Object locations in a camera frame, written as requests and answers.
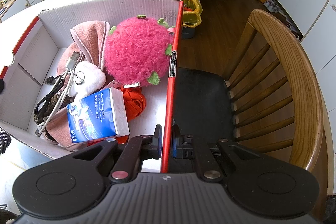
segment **white plush toy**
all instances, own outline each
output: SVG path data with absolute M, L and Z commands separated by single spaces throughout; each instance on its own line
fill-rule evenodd
M 75 96 L 74 101 L 79 101 L 102 88 L 105 82 L 105 74 L 95 64 L 88 61 L 79 62 L 75 68 L 75 76 L 68 90 L 68 96 Z

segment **usb connector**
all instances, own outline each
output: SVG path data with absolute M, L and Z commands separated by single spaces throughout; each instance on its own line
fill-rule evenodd
M 65 67 L 69 70 L 74 70 L 77 65 L 77 60 L 79 59 L 80 54 L 73 52 L 72 56 L 68 59 Z

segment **yellow trash bag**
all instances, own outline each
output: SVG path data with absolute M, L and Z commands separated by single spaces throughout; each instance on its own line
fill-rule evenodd
M 201 24 L 201 13 L 203 12 L 200 0 L 183 0 L 184 7 L 192 9 L 190 12 L 183 12 L 183 27 L 194 28 Z

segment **red cloth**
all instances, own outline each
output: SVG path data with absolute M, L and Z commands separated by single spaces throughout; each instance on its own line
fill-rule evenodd
M 141 88 L 122 88 L 121 91 L 123 92 L 127 121 L 133 120 L 138 117 L 145 109 L 146 98 L 141 93 Z M 117 140 L 118 144 L 123 144 L 127 142 L 128 135 L 116 137 L 115 139 Z M 87 146 L 98 142 L 100 141 L 88 143 Z

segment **gray ribbed panel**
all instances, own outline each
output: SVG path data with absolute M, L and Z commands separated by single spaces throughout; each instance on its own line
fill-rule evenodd
M 306 215 L 291 220 L 269 220 L 237 206 L 218 184 L 205 183 L 196 174 L 139 173 L 127 184 L 114 185 L 95 208 L 67 220 L 40 220 L 27 215 L 16 224 L 311 224 Z

